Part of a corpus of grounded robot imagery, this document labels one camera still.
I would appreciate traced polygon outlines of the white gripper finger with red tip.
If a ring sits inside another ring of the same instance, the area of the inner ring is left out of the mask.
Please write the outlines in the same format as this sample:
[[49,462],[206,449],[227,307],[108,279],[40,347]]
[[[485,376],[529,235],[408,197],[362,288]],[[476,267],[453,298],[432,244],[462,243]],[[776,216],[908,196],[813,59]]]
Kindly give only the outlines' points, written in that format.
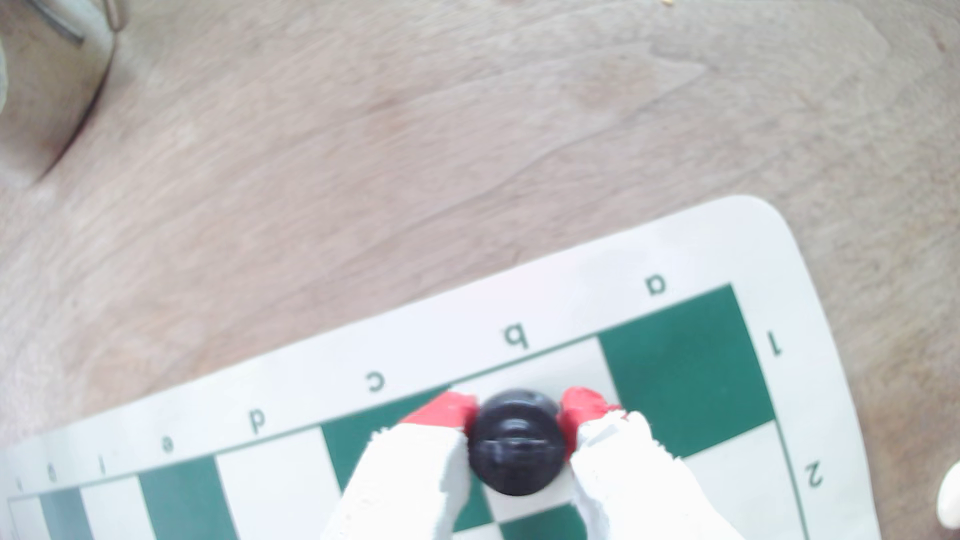
[[639,411],[587,387],[560,398],[573,504],[589,539],[742,539]]
[[474,395],[445,391],[371,436],[323,539],[450,539],[471,491]]

